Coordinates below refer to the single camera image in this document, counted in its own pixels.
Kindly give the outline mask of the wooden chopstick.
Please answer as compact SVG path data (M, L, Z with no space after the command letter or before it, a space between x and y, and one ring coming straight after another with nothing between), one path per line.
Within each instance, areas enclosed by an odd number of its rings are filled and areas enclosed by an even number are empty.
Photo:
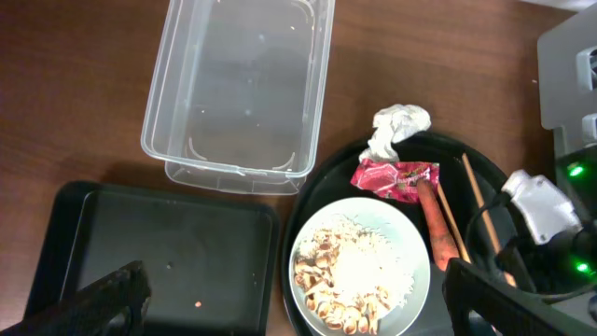
M447 219L449 221L449 224L450 224L450 227L451 227L451 233L453 235L453 238L454 238L455 243L457 245L457 248L459 250L460 256L461 256L461 258L464 261L470 263L471 262L471 258L470 258L469 254L468 254L468 251L467 251L466 247L465 247L464 240L463 240L463 238L462 238L462 236L461 236L461 234L459 232L457 223L456 223L455 218L453 216L453 213L451 211L451 208L450 208L450 205L448 203L448 200L447 200L446 194L444 192L444 189L442 188L442 186L441 186L440 183L437 184L437 194L438 194L438 197L439 197L439 199L441 201L441 204L442 204L444 212L445 212L445 214L447 216Z
M485 230L489 239L488 249L492 252L493 256L496 257L497 254L501 251L502 246L499 242L498 235L493 225L491 216L489 215L490 206L486 204L484 201L481 190L479 188L479 183L476 179L474 170L472 169L472 165L466 153L462 154L462 162L463 166L465 167L470 187L472 188L472 192L477 202L477 206L479 207L475 215L469 220L469 223L467 224L465 241L467 243L470 242L471 233L473 231L473 225L477 224L479 219L481 219L483 223L482 228Z

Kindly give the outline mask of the red snack wrapper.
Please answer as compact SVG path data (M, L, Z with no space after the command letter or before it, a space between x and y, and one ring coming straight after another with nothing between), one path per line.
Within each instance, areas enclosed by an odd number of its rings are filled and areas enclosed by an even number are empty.
M418 181L428 181L432 191L436 192L439 173L440 165L434 162L383 162L365 159L357 166L351 184L358 189L371 191L383 199L418 203Z

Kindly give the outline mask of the white tissue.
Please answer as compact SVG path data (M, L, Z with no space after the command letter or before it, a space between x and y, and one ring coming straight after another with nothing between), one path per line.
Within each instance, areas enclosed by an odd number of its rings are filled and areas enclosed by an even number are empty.
M368 148L359 155L359 161L399 161L393 144L402 142L431 127L429 113L417 105L391 105L378 111L373 118L374 133Z

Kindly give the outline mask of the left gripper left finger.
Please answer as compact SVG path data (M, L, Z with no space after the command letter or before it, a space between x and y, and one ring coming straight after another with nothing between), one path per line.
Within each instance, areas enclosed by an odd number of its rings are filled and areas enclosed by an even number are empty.
M142 335L151 295L143 262L132 261L1 336Z

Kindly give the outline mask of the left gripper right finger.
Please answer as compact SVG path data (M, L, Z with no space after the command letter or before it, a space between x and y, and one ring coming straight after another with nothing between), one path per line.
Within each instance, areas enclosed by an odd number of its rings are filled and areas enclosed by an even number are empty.
M461 259L449 261L442 287L456 335L472 335L473 311L504 335L594 335L591 327L561 313L539 299L503 282Z

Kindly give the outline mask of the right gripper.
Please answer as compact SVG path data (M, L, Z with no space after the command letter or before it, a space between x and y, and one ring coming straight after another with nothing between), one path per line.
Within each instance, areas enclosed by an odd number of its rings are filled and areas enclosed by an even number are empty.
M529 233L512 237L497 254L498 268L514 276L519 288L535 294L567 294L583 286L576 269L574 243L577 232L556 234L537 245Z

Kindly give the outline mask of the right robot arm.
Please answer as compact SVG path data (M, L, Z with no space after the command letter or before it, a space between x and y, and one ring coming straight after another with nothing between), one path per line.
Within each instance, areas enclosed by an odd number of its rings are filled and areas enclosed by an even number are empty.
M501 189L521 222L498 268L517 287L547 301L596 288L596 146L555 161L558 183L519 170Z

